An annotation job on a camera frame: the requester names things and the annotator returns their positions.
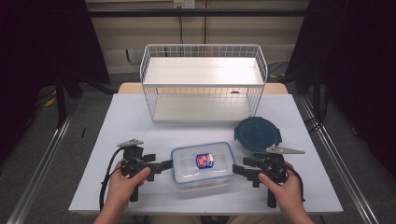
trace dark green lid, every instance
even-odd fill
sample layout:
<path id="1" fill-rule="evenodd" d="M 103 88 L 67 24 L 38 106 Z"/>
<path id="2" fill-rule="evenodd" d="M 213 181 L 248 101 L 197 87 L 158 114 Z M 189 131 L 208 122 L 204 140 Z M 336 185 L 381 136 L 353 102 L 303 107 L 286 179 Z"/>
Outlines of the dark green lid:
<path id="1" fill-rule="evenodd" d="M 282 142 L 279 129 L 267 119 L 249 117 L 233 129 L 233 139 L 253 153 L 266 153 L 272 145 Z"/>

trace white wall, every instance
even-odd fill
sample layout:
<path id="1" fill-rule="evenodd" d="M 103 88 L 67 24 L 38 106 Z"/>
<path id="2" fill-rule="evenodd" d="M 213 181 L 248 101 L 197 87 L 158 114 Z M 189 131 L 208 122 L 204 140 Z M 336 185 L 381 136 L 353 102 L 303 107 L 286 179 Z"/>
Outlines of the white wall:
<path id="1" fill-rule="evenodd" d="M 86 0 L 89 9 L 173 8 L 173 0 Z M 196 0 L 197 8 L 305 9 L 309 0 Z M 182 18 L 185 44 L 259 44 L 268 63 L 290 59 L 303 18 Z M 109 73 L 131 69 L 126 62 L 129 49 L 138 65 L 147 44 L 177 44 L 178 18 L 93 18 Z"/>

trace container lid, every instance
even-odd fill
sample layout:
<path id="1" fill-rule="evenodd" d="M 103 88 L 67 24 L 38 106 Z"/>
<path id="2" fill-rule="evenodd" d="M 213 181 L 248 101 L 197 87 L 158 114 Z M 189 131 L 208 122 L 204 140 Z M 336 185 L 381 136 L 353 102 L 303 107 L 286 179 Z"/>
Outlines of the container lid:
<path id="1" fill-rule="evenodd" d="M 261 117 L 249 117 L 242 120 L 233 129 L 233 139 L 253 153 L 266 153 L 272 145 L 282 142 L 279 129 L 269 120 Z"/>
<path id="2" fill-rule="evenodd" d="M 226 142 L 178 147 L 172 150 L 173 178 L 178 184 L 233 176 L 234 158 Z"/>

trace label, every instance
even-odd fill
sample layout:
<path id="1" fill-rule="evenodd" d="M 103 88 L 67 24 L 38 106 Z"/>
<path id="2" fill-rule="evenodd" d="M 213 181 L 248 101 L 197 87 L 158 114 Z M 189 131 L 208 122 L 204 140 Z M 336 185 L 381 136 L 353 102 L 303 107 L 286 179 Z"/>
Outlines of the label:
<path id="1" fill-rule="evenodd" d="M 195 161 L 197 163 L 198 169 L 200 169 L 200 170 L 207 169 L 207 168 L 213 168 L 213 164 L 214 164 L 213 157 L 209 153 L 197 155 Z"/>

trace wire basket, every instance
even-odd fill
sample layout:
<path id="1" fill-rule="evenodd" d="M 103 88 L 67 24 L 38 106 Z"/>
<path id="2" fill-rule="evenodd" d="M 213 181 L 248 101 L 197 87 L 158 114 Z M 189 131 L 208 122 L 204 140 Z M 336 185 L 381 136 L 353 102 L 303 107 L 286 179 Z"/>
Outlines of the wire basket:
<path id="1" fill-rule="evenodd" d="M 154 122 L 255 116 L 267 79 L 258 45 L 147 45 L 140 79 Z"/>

